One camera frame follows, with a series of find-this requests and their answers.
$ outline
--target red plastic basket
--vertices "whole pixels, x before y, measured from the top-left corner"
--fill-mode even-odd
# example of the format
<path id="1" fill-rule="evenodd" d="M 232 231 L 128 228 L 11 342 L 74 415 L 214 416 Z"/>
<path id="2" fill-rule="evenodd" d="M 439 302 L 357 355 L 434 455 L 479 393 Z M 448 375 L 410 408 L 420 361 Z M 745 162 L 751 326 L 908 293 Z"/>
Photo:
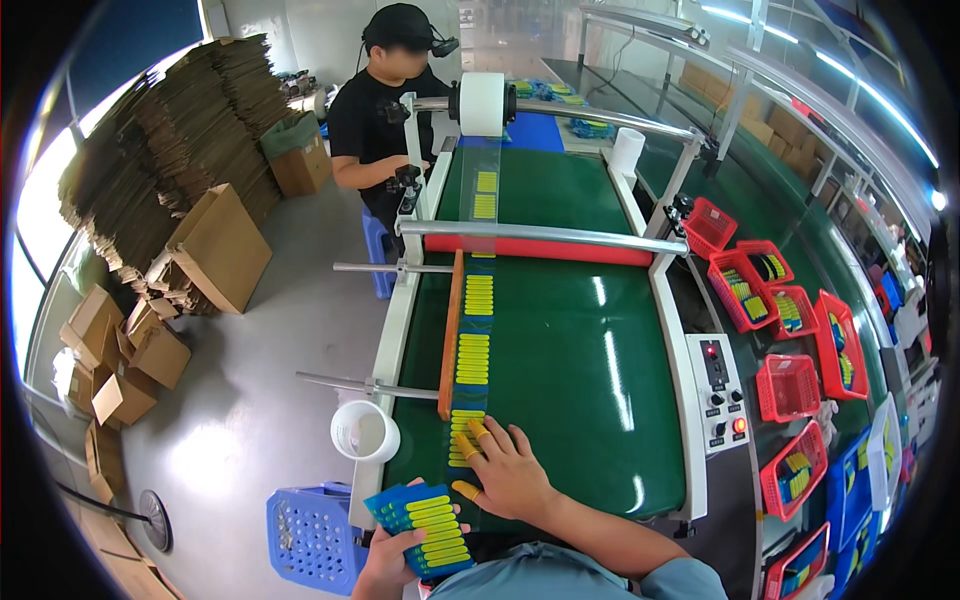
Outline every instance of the red plastic basket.
<path id="1" fill-rule="evenodd" d="M 820 290 L 820 299 L 813 307 L 814 314 L 820 327 L 814 337 L 817 339 L 817 353 L 820 354 L 820 373 L 824 378 L 824 394 L 838 400 L 867 399 L 870 393 L 870 383 L 867 381 L 867 368 L 863 362 L 863 348 L 860 346 L 860 337 L 856 334 L 853 325 L 853 312 L 842 300 Z M 843 378 L 840 375 L 840 363 L 837 362 L 837 347 L 833 342 L 833 332 L 830 329 L 828 313 L 833 313 L 843 329 L 846 340 L 844 354 L 850 358 L 853 365 L 853 388 L 843 387 Z"/>
<path id="2" fill-rule="evenodd" d="M 800 494 L 800 497 L 794 498 L 784 505 L 780 499 L 780 486 L 777 484 L 777 478 L 785 469 L 785 466 L 781 464 L 783 459 L 794 449 L 800 450 L 806 455 L 806 459 L 810 461 L 810 465 L 813 467 L 813 472 L 810 473 L 810 483 L 806 486 L 806 490 Z M 827 449 L 824 448 L 824 437 L 820 433 L 820 425 L 817 424 L 817 421 L 811 419 L 804 430 L 791 440 L 774 457 L 774 460 L 760 470 L 760 486 L 763 489 L 763 501 L 767 505 L 767 513 L 779 516 L 783 522 L 790 520 L 803 506 L 810 493 L 820 483 L 820 480 L 824 478 L 825 473 L 827 473 Z"/>
<path id="3" fill-rule="evenodd" d="M 804 552 L 804 550 L 806 550 L 811 543 L 816 543 L 818 538 L 820 538 L 820 552 L 817 554 L 817 558 L 813 559 L 813 562 L 810 563 L 810 572 L 806 576 L 804 584 L 795 589 L 792 593 L 780 598 L 780 587 L 783 585 L 783 573 L 787 566 L 792 563 L 794 559 L 800 556 L 801 553 Z M 816 579 L 817 575 L 819 575 L 827 565 L 827 542 L 829 539 L 830 524 L 828 521 L 824 523 L 820 529 L 811 533 L 800 543 L 794 546 L 790 550 L 789 554 L 773 563 L 770 566 L 770 569 L 767 571 L 767 588 L 763 592 L 763 600 L 790 600 L 790 598 L 793 598 L 800 593 L 803 588 L 806 588 L 811 581 Z"/>
<path id="4" fill-rule="evenodd" d="M 736 221 L 706 198 L 698 198 L 693 201 L 693 212 L 684 221 L 684 229 L 690 249 L 701 258 L 710 258 L 727 246 L 736 231 Z"/>
<path id="5" fill-rule="evenodd" d="M 768 354 L 756 373 L 760 417 L 786 423 L 820 410 L 817 369 L 809 356 Z"/>
<path id="6" fill-rule="evenodd" d="M 777 319 L 770 327 L 774 330 L 775 340 L 791 340 L 803 335 L 810 335 L 820 330 L 820 321 L 817 314 L 813 311 L 813 304 L 806 295 L 806 290 L 799 285 L 771 285 L 770 293 L 774 296 L 786 296 L 797 305 L 797 311 L 800 312 L 800 320 L 804 322 L 797 331 L 787 331 L 783 326 L 783 320 Z"/>
<path id="7" fill-rule="evenodd" d="M 786 261 L 783 260 L 783 254 L 780 253 L 780 249 L 778 249 L 773 242 L 768 242 L 767 240 L 742 240 L 736 243 L 736 248 L 744 254 L 772 254 L 777 257 L 777 260 L 783 265 L 783 278 L 765 281 L 766 285 L 780 285 L 787 281 L 793 281 L 793 271 L 790 269 L 790 265 L 786 264 Z"/>
<path id="8" fill-rule="evenodd" d="M 746 254 L 739 250 L 715 252 L 710 255 L 709 261 L 710 266 L 707 269 L 707 278 L 713 285 L 713 289 L 716 290 L 717 296 L 720 297 L 720 301 L 727 307 L 727 312 L 730 313 L 730 318 L 733 319 L 733 325 L 736 327 L 738 333 L 761 329 L 774 321 L 780 320 L 780 310 L 777 308 L 777 303 L 774 302 L 770 288 L 763 285 L 763 280 L 760 279 L 760 276 L 756 273 L 754 266 L 750 264 L 750 260 L 747 259 Z M 750 284 L 750 289 L 754 294 L 760 296 L 760 299 L 763 300 L 763 304 L 767 307 L 768 311 L 765 319 L 757 323 L 750 323 L 750 318 L 747 317 L 747 312 L 743 310 L 743 306 L 740 305 L 740 300 L 737 300 L 736 296 L 733 295 L 730 284 L 727 283 L 727 280 L 723 277 L 723 272 L 727 269 L 736 269 L 737 272 L 740 273 L 740 277 Z"/>

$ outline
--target white plastic cup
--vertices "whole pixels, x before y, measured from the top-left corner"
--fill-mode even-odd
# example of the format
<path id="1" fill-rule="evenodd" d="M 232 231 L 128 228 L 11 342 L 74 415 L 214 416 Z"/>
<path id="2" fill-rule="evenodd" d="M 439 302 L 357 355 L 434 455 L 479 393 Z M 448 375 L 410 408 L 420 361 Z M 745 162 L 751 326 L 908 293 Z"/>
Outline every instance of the white plastic cup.
<path id="1" fill-rule="evenodd" d="M 386 463 L 400 448 L 396 422 L 369 400 L 338 408 L 330 422 L 330 439 L 341 454 L 362 463 Z"/>
<path id="2" fill-rule="evenodd" d="M 643 144 L 647 136 L 638 131 L 621 127 L 616 133 L 613 142 L 613 152 L 610 157 L 610 166 L 620 173 L 632 175 L 636 169 L 636 161 L 643 152 Z"/>

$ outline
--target white cylinder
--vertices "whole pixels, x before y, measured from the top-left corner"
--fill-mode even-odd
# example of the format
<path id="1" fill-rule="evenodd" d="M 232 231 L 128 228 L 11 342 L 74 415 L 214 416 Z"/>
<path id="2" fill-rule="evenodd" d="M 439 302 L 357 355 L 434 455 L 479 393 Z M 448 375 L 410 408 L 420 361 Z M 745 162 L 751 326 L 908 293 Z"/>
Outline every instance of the white cylinder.
<path id="1" fill-rule="evenodd" d="M 647 136 L 638 131 L 621 127 L 616 133 L 613 142 L 613 152 L 610 156 L 610 166 L 620 173 L 632 175 L 636 168 L 636 161 L 643 151 L 643 143 Z"/>
<path id="2" fill-rule="evenodd" d="M 363 463 L 386 463 L 400 448 L 396 423 L 369 400 L 338 408 L 330 422 L 330 439 L 341 454 Z"/>
<path id="3" fill-rule="evenodd" d="M 464 73 L 460 81 L 460 133 L 503 135 L 503 73 Z"/>

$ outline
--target control panel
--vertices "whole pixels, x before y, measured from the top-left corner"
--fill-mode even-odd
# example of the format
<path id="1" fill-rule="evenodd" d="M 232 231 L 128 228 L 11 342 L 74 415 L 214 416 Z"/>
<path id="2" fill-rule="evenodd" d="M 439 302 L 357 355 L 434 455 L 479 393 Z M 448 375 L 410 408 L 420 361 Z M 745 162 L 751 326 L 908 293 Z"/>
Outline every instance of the control panel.
<path id="1" fill-rule="evenodd" d="M 691 333 L 685 337 L 704 425 L 705 453 L 746 444 L 750 427 L 727 335 Z"/>

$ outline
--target black t-shirt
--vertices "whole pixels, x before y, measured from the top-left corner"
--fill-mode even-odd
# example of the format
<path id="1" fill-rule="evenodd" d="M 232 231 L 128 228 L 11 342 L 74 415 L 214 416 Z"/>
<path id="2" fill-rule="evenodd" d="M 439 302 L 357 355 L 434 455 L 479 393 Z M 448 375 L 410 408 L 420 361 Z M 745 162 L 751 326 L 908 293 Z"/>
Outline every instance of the black t-shirt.
<path id="1" fill-rule="evenodd" d="M 326 116 L 330 137 L 331 156 L 357 156 L 360 164 L 377 162 L 381 158 L 407 154 L 403 125 L 390 124 L 385 114 L 377 113 L 378 103 L 398 102 L 408 91 L 417 92 L 418 98 L 446 96 L 449 87 L 444 85 L 430 70 L 426 69 L 415 79 L 408 79 L 399 87 L 391 87 L 374 79 L 366 69 L 353 76 L 340 89 L 336 100 Z M 433 129 L 430 113 L 417 115 L 420 130 L 420 156 L 434 162 Z M 360 190 L 364 201 L 371 202 L 385 190 L 385 183 Z"/>

